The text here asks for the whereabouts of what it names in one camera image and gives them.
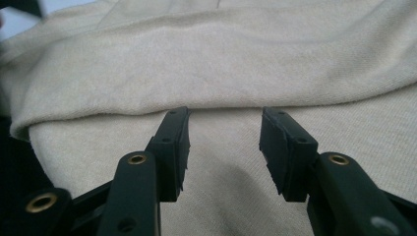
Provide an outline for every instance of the folded cloth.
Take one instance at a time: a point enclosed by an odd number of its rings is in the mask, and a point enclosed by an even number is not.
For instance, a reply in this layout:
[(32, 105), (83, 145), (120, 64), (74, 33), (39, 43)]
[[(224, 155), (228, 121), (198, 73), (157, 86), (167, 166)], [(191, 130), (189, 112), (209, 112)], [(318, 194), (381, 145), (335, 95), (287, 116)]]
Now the folded cloth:
[(189, 170), (163, 232), (309, 235), (306, 206), (276, 195), (258, 151), (261, 107), (417, 202), (416, 22), (403, 0), (98, 1), (5, 41), (2, 112), (75, 197), (187, 105)]

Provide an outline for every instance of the white fabric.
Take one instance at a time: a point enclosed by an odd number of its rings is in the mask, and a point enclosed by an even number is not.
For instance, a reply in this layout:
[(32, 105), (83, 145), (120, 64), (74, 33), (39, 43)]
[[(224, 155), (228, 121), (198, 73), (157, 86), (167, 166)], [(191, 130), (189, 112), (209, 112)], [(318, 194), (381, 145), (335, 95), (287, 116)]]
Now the white fabric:
[(2, 112), (78, 196), (187, 105), (184, 192), (167, 235), (311, 235), (258, 150), (280, 106), (380, 188), (417, 202), (416, 1), (98, 1), (4, 43)]

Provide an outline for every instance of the beige fabric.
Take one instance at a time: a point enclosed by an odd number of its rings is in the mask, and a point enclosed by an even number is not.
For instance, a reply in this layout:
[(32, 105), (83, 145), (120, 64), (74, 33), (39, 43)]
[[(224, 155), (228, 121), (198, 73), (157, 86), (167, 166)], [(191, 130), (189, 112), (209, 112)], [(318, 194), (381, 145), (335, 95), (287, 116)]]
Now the beige fabric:
[(5, 42), (2, 112), (75, 197), (187, 105), (189, 170), (162, 232), (311, 235), (258, 151), (261, 107), (417, 202), (416, 23), (415, 1), (98, 1)]

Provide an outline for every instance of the knit fabric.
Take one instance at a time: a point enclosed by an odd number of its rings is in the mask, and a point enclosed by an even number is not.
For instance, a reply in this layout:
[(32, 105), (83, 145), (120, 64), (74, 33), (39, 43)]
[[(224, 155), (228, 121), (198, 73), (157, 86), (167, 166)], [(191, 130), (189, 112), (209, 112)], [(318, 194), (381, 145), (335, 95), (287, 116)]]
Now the knit fabric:
[(97, 1), (3, 43), (2, 113), (76, 197), (187, 105), (189, 168), (162, 233), (311, 235), (259, 152), (261, 108), (416, 203), (416, 23), (412, 0)]

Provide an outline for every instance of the screw hole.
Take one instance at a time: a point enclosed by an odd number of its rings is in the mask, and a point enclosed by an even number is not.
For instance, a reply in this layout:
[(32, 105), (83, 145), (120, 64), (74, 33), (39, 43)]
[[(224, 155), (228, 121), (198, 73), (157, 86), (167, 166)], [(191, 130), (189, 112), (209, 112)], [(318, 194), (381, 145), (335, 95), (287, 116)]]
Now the screw hole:
[(145, 155), (134, 155), (128, 159), (129, 164), (142, 164), (147, 160)]
[(328, 159), (334, 164), (338, 164), (338, 165), (349, 164), (349, 160), (346, 157), (341, 156), (341, 155), (331, 155)]
[(122, 233), (128, 233), (134, 230), (136, 227), (136, 220), (134, 218), (128, 217), (120, 220), (117, 229)]
[(26, 207), (26, 211), (30, 213), (38, 213), (52, 207), (58, 197), (53, 193), (46, 193), (32, 199)]

